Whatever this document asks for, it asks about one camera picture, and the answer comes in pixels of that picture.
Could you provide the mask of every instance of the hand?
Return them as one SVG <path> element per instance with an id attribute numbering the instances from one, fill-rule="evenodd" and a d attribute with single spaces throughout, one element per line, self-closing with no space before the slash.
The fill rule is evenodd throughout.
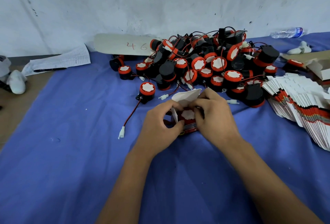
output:
<path id="1" fill-rule="evenodd" d="M 142 130 L 134 146 L 135 150 L 153 159 L 178 137 L 184 129 L 184 121 L 179 121 L 172 128 L 167 128 L 163 122 L 165 114 L 172 107 L 183 111 L 183 107 L 178 102 L 169 100 L 146 113 Z"/>
<path id="2" fill-rule="evenodd" d="M 221 151 L 227 143 L 241 139 L 227 101 L 210 88 L 189 104 L 194 108 L 198 130 Z"/>

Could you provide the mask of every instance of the plastic water bottle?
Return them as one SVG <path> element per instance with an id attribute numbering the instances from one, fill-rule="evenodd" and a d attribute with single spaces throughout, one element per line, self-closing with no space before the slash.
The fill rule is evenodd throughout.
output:
<path id="1" fill-rule="evenodd" d="M 307 30 L 304 30 L 303 28 L 290 28 L 290 29 L 279 30 L 277 32 L 271 33 L 270 36 L 275 39 L 298 38 L 305 34 L 307 34 Z"/>

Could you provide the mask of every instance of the black pen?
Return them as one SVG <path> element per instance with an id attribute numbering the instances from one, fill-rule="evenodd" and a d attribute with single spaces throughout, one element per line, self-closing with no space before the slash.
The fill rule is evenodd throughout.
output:
<path id="1" fill-rule="evenodd" d="M 45 71 L 56 71 L 56 70 L 63 70 L 66 68 L 47 68 L 47 69 L 36 69 L 34 72 L 45 72 Z"/>

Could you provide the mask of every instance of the blue tablecloth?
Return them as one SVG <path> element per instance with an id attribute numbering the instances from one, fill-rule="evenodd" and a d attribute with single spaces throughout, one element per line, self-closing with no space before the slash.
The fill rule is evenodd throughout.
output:
<path id="1" fill-rule="evenodd" d="M 280 52 L 301 40 L 313 51 L 330 49 L 330 32 L 252 40 Z M 154 100 L 140 105 L 125 138 L 118 140 L 141 80 L 120 80 L 109 60 L 109 55 L 91 53 L 92 64 L 56 72 L 39 93 L 0 154 L 0 223 L 96 220 L 147 110 L 166 93 L 157 90 Z M 278 117 L 268 103 L 230 107 L 244 139 L 314 213 L 330 222 L 330 153 L 303 128 Z M 237 173 L 199 132 L 180 136 L 153 160 L 140 223 L 260 222 Z"/>

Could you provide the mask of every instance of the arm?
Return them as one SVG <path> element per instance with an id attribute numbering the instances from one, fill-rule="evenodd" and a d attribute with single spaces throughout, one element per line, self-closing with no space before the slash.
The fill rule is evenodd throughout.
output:
<path id="1" fill-rule="evenodd" d="M 125 159 L 113 190 L 96 221 L 97 224 L 138 223 L 150 163 L 178 137 L 184 127 L 183 121 L 170 129 L 164 125 L 164 116 L 172 107 L 183 110 L 179 103 L 169 100 L 146 114 L 141 133 Z"/>
<path id="2" fill-rule="evenodd" d="M 222 151 L 243 180 L 264 223 L 323 223 L 242 139 L 225 99 L 205 89 L 189 106 L 195 107 L 199 131 Z M 204 110 L 204 118 L 196 107 Z"/>

